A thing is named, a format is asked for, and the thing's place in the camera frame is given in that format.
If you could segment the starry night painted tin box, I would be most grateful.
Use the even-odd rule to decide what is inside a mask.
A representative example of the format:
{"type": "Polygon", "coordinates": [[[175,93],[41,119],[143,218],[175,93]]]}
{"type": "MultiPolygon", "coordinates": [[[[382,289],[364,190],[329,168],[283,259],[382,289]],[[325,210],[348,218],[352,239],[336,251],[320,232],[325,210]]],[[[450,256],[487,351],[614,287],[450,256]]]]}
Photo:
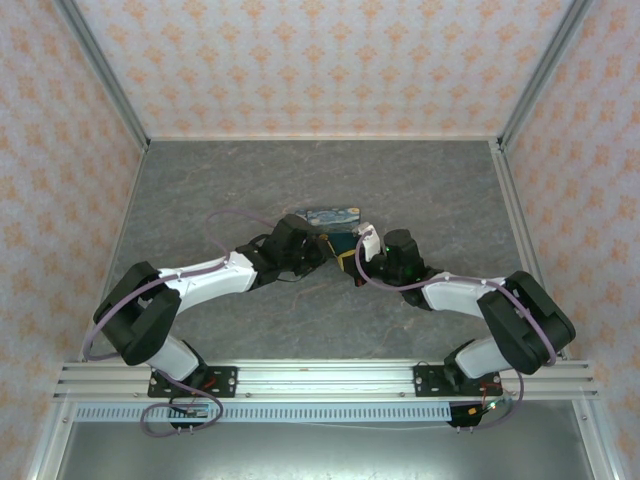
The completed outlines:
{"type": "Polygon", "coordinates": [[[298,209],[294,214],[327,236],[336,257],[355,249],[354,231],[362,223],[358,207],[306,208],[298,209]]]}

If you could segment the grey sheet metal panel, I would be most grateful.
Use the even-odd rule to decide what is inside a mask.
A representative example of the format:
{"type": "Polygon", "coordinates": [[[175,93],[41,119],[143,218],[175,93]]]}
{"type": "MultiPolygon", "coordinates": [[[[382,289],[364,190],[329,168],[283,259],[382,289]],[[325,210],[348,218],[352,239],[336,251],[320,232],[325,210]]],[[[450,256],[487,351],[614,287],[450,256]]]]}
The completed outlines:
{"type": "Polygon", "coordinates": [[[73,427],[57,480],[594,480],[576,434],[221,424],[154,439],[132,424],[73,427]]]}

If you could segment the wide aluminium mounting rail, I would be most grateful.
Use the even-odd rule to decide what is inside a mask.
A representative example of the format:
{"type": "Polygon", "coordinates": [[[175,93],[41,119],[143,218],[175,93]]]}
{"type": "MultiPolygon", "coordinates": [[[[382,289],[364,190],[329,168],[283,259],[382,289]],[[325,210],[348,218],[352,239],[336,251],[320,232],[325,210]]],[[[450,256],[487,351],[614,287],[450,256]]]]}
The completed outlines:
{"type": "MultiPolygon", "coordinates": [[[[414,360],[230,360],[238,368],[234,402],[416,401],[414,360]]],[[[152,370],[122,362],[66,363],[56,400],[148,398],[152,370]]],[[[526,400],[598,400],[603,388],[587,361],[560,361],[524,377],[526,400]]]]}

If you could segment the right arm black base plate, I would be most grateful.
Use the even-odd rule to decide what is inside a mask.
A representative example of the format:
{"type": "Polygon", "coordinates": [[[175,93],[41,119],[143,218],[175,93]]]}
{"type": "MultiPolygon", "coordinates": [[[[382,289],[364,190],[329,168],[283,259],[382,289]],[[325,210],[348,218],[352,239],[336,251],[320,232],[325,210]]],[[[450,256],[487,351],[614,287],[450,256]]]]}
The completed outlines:
{"type": "Polygon", "coordinates": [[[466,377],[457,367],[424,362],[416,364],[412,372],[417,397],[471,398],[503,394],[497,372],[472,379],[466,377]]]}

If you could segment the aluminium table side rail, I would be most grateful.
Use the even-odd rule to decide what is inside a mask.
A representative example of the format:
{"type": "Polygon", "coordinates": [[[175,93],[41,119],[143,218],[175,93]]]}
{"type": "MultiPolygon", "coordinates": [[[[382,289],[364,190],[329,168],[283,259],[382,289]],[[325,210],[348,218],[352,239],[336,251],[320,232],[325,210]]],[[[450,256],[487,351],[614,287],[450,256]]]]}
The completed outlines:
{"type": "Polygon", "coordinates": [[[528,272],[542,288],[544,288],[545,284],[541,268],[534,252],[532,239],[526,224],[524,211],[508,164],[506,153],[501,149],[498,139],[490,140],[488,144],[515,239],[521,267],[524,271],[528,272]]]}

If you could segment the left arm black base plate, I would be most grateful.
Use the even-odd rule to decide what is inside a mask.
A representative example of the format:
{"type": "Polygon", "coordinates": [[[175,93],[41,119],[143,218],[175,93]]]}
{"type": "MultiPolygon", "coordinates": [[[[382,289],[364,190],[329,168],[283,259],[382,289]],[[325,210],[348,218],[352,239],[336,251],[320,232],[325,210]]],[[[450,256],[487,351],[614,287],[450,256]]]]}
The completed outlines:
{"type": "Polygon", "coordinates": [[[234,398],[237,387],[238,368],[235,366],[204,366],[197,368],[177,385],[158,371],[151,373],[147,395],[150,398],[190,398],[211,395],[217,398],[234,398]]]}

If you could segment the aluminium frame post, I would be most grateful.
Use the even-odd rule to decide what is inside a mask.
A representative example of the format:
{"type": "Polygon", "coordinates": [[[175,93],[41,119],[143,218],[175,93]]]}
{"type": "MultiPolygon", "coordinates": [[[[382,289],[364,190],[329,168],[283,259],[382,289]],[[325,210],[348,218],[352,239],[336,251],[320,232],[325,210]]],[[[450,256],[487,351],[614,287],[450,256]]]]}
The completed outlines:
{"type": "Polygon", "coordinates": [[[47,413],[26,480],[56,480],[73,427],[75,402],[54,402],[47,413]]]}
{"type": "Polygon", "coordinates": [[[84,57],[91,65],[107,96],[118,112],[128,133],[138,147],[146,152],[151,143],[142,122],[131,105],[121,83],[92,32],[76,0],[52,0],[69,30],[78,41],[84,57]]]}
{"type": "Polygon", "coordinates": [[[504,130],[497,137],[500,151],[505,152],[514,142],[541,95],[554,69],[561,60],[573,37],[581,26],[594,0],[571,0],[567,12],[560,21],[549,44],[542,54],[526,87],[511,113],[504,130]]]}
{"type": "Polygon", "coordinates": [[[629,480],[602,401],[573,400],[572,406],[594,480],[629,480]]]}

